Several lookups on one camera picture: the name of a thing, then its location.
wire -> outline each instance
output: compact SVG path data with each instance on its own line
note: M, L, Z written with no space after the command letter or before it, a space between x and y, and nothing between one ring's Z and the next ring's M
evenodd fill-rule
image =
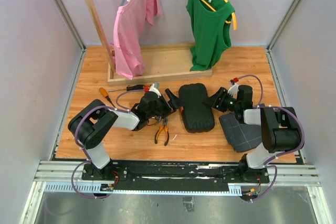
M278 155L275 155L275 156L272 156L270 157L269 159L267 159L265 162L264 162L264 166L265 168L274 168L275 171L274 171L274 178L273 178L273 181L272 183L269 185L269 187L262 193L260 194L257 198L255 199L251 199L251 202L253 203L255 200L259 200L261 197L263 197L266 193L268 193L270 190L271 190L271 187L274 185L275 183L275 180L277 178L277 175L278 175L278 168L276 165L267 165L269 162L271 162L273 159L275 159L276 157L280 157L280 156L283 156L283 155L286 155L286 154L289 154L289 153L293 153L293 152L296 152L300 149L302 149L302 147L304 146L304 142L305 142L305 131L303 129L303 126L301 124L301 122L299 121L299 119L292 113L290 112L289 110L285 109L285 108L282 108L282 107L278 107L278 106L272 106L271 108L274 108L274 109L279 109L279 110L282 110L284 112L286 112L289 116L291 116L294 121L298 124L299 126L299 129L300 129L300 133L301 133L301 141L300 141L300 144L298 145L298 147L290 150L290 151L287 151L287 152L282 152Z
M80 163L79 165L76 166L76 168L73 170L72 172L72 175L71 175L71 185L72 185L72 188L73 190L79 194L80 196L84 197L84 198L87 198L87 199L105 199L107 197L110 196L110 194L107 194L105 196L88 196L88 195L85 195L85 194L82 194L79 190L77 190L77 188L75 187L75 183L73 181L74 177L75 177L75 172L77 171L77 169L83 165L83 164L91 164L92 162L91 161L84 161L82 163Z
M152 123L152 124L147 124L147 126L153 126L156 125L157 123Z
M78 133L79 133L79 130L80 128L82 127L84 121L95 111L99 110L99 109L108 109L108 110L112 110L112 111L120 111L120 112L124 112L124 113L128 113L128 111L124 111L124 110L119 110L119 109L116 109L114 107L110 107L110 106L107 106L107 105L101 105L101 106L97 106L95 108L93 108L92 110L90 110L83 118L82 120L80 120L77 128L76 128L76 131L75 131L75 143L83 150L83 152L85 153L86 157L88 160L91 160L88 152L85 150L85 147L82 145L82 143L79 142L78 140Z
M276 157L281 157L283 155L286 155L286 154L289 154L289 153L293 153L293 152L296 152L296 151L299 151L302 149L302 147L304 146L304 142L305 142L305 131L303 129L303 126L301 124L301 122L299 121L299 119L292 113L290 112L289 110L285 109L285 108L282 108L282 107L278 107L278 106L271 106L271 108L274 108L274 109L279 109L279 110L282 110L284 111L285 113L287 113L289 116L291 116L294 121L298 124L299 126L299 129L300 129L300 133L301 133L301 141L300 141L300 144L298 145L298 147L290 150L290 151L286 151L286 152L282 152L278 155L274 155L273 157L270 157L269 159L267 159L265 162L264 162L264 165L267 165L269 162L271 162L273 159L275 159Z
M116 100L115 100L115 103L116 103L119 107L123 108L124 110L131 110L130 108L127 108L127 107L121 105L121 104L118 102L118 101L119 101L119 98L121 98L124 94L128 94L128 93L131 93L131 92L139 92L139 91L144 91L144 89L130 90L130 91L123 92L123 93L121 93L120 95L118 95L118 97L117 97Z
M258 80L259 84L260 84L260 90L261 90L261 94L260 94L260 100L259 102L257 103L256 106L260 105L261 104L261 101L263 100L264 98L264 88L263 88L263 85L262 85L262 82L261 80L259 79L259 77L257 77L255 74L246 74L244 76L240 76L238 77L238 80L242 79L242 78L245 78L245 77L254 77Z
M230 173L234 173L235 171L237 171L239 169L239 166L237 166L235 169L233 170L229 170L228 172L225 173L221 173L221 175L226 175L226 174L230 174Z
M116 171L113 171L112 173L115 175L115 179L114 179L114 187L115 187L117 183L119 182L120 176L119 176L119 173Z
M250 200L251 203L253 203L256 200L259 200L259 199L263 198L263 196L271 190L271 187L274 185L275 180L277 179L278 168L277 168L276 165L267 165L265 168L267 168L267 169L274 168L275 169L275 171L274 171L274 178L272 180L272 183L269 185L269 187L267 187L267 189L262 194L259 194L259 196L257 198Z
M246 195L246 194L250 194L250 193L252 193L252 192L254 192L254 191L256 191L256 190L258 190L258 192L260 192L260 188L261 188L261 178L260 178L259 175L257 176L257 179L258 179L258 181L259 181L257 187L254 187L254 188L250 189L249 191L242 191L242 193Z

wooden floor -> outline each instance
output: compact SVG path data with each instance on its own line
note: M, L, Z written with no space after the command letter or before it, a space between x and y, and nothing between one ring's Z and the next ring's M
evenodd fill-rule
M102 47L89 47L80 72L79 80L67 115L66 125L58 146L57 158L84 158L83 152L74 143L74 137L68 131L69 121L86 107L92 100L100 99L106 102L99 93L99 88L107 86L108 63ZM256 74L264 85L264 99L266 105L279 105L277 92L270 73L264 48L261 47L234 47L225 51L221 60L213 68L210 78L184 81L167 81L160 83L160 90L169 88L175 95L180 86L189 83L201 82L205 84L208 94L214 94L220 87L229 87L229 80L244 74ZM260 97L259 83L253 78L245 78L240 84L251 85L254 89L254 102ZM110 97L114 101L121 93L111 92ZM124 106L132 107L140 101L142 92L125 95L120 99ZM215 115L215 128L206 133L188 133L176 112L169 116L168 126L170 141L164 146L164 137L159 138L159 143L154 144L154 135L159 126L146 126L138 132L126 129L112 128L105 139L104 146L112 159L151 159L151 160L175 160L175 161L217 161L237 162L242 153L236 153L227 143L219 123L222 112L213 110ZM282 156L280 162L294 163L293 154Z

shirt sleeve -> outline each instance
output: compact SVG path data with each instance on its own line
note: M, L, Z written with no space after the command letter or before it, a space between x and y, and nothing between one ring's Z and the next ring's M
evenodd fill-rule
M146 0L146 19L153 25L154 17L163 14L160 0Z

gray floor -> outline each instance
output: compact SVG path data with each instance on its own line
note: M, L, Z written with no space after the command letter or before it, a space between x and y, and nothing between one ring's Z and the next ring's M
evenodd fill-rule
M194 212L185 211L183 196L116 194L91 200L48 193L42 202L35 224L317 223L304 187L275 187L252 205L239 197L195 196Z

gray wall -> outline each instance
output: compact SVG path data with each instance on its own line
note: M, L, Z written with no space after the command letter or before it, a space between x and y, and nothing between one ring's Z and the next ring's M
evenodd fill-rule
M84 0L62 0L87 45L100 44ZM271 40L292 0L229 0L236 8L238 29L231 32L235 46L265 46ZM109 42L121 0L94 0ZM141 44L153 45L193 41L187 0L161 0L164 16L150 28L147 24Z
M53 0L0 0L1 223L18 223L55 143L80 50Z
M336 220L336 5L303 0L273 50L285 95L307 133L307 160L315 164Z

